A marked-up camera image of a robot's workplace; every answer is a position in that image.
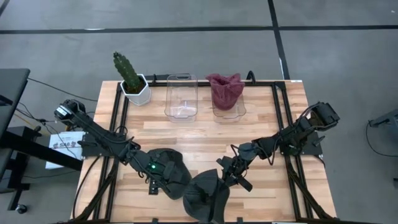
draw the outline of black line on floor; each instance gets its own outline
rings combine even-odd
[[[10,2],[10,0],[4,0],[4,2],[1,4],[1,7],[0,7],[0,17],[1,17],[2,12],[4,12],[4,10],[6,9],[6,7],[7,7],[7,5],[8,5],[9,2]]]
[[[282,26],[279,30],[383,30],[398,29],[398,25],[375,26]]]
[[[289,70],[287,69],[284,45],[282,43],[282,37],[280,36],[279,32],[278,20],[276,18],[276,12],[273,0],[268,0],[268,6],[269,6],[269,11],[271,13],[272,27],[274,28],[274,35],[275,35],[275,41],[278,50],[280,65],[282,67],[282,76],[285,80],[290,80]]]
[[[112,29],[52,29],[52,30],[0,30],[0,34],[113,34],[137,32],[198,32],[198,31],[260,31],[271,26],[217,26],[217,27],[153,27]]]

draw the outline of potted cactus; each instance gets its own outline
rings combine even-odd
[[[124,95],[137,106],[150,102],[150,89],[143,74],[137,74],[130,61],[121,53],[113,53],[114,66],[123,77],[120,86]]]

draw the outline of cactus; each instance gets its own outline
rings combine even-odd
[[[115,52],[113,53],[113,63],[120,75],[123,77],[124,81],[126,82],[126,90],[129,93],[139,93],[141,91],[139,87],[142,83],[136,71],[130,64],[130,61],[121,53]]]

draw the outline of caster wheel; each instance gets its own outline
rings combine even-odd
[[[25,205],[18,204],[17,208],[15,209],[20,214],[27,212],[27,207]]]

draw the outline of white label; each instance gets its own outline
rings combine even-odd
[[[62,108],[57,108],[57,111],[59,112],[59,113],[61,113],[62,115],[67,115],[67,112],[66,111],[64,111]]]

